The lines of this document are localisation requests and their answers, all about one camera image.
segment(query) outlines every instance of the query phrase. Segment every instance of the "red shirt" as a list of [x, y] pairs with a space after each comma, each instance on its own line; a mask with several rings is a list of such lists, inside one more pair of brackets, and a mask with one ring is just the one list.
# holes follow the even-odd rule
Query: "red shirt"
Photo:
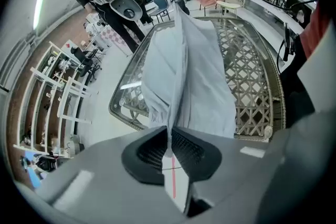
[[317, 3], [316, 9], [310, 16], [310, 23], [300, 34], [300, 40], [307, 59], [311, 56], [329, 25], [330, 16], [322, 14], [320, 4]]

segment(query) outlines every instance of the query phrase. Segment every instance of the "red line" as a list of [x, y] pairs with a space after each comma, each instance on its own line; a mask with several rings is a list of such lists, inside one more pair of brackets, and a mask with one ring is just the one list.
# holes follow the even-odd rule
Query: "red line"
[[173, 198], [176, 197], [176, 177], [175, 177], [175, 158], [174, 155], [172, 157], [172, 168], [173, 168]]

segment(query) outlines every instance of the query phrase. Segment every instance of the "wicker table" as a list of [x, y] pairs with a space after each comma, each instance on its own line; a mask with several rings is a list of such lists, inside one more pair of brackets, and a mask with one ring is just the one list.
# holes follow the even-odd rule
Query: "wicker table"
[[[271, 54], [254, 27], [240, 19], [200, 17], [211, 20], [224, 60], [226, 81], [236, 99], [236, 138], [264, 140], [286, 127], [285, 101]], [[141, 81], [151, 37], [174, 21], [155, 25], [125, 69], [109, 104], [110, 113], [136, 130], [147, 128], [148, 107], [141, 87], [120, 87]]]

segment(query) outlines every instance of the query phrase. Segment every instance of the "gray garment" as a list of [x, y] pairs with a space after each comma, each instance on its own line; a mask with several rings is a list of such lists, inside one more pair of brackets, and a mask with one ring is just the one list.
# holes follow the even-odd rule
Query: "gray garment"
[[154, 33], [142, 76], [150, 127], [187, 127], [233, 137], [236, 109], [225, 80], [217, 33], [210, 21], [173, 3], [175, 27]]

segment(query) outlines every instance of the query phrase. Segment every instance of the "white chair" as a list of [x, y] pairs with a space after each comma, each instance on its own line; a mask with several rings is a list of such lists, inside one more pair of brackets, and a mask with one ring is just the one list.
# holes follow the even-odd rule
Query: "white chair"
[[235, 15], [237, 18], [237, 9], [243, 7], [245, 0], [225, 0], [224, 1], [217, 1], [217, 4], [224, 9], [224, 14], [226, 13], [226, 9], [233, 9], [235, 11]]

